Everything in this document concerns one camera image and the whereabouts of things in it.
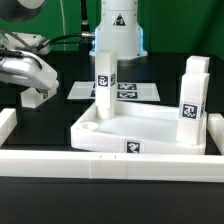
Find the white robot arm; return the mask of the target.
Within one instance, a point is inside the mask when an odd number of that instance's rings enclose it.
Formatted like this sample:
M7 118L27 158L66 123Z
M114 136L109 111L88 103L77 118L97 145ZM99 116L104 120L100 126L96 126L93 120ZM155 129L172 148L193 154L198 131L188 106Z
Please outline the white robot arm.
M0 18L22 23L37 16L47 0L0 0ZM120 60L143 57L143 29L137 22L138 0L101 0L101 22L88 30L86 0L81 2L80 37L94 40L95 55L100 50L118 53ZM39 92L58 86L57 72L39 58L49 52L50 40L40 35L13 33L0 26L0 81L32 87Z

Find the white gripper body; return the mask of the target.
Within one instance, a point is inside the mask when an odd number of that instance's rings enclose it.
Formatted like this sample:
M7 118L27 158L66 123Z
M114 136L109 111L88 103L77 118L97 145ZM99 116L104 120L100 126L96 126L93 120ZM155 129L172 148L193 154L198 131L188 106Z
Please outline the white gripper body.
M57 72L40 57L26 51L0 49L0 81L39 91L57 88Z

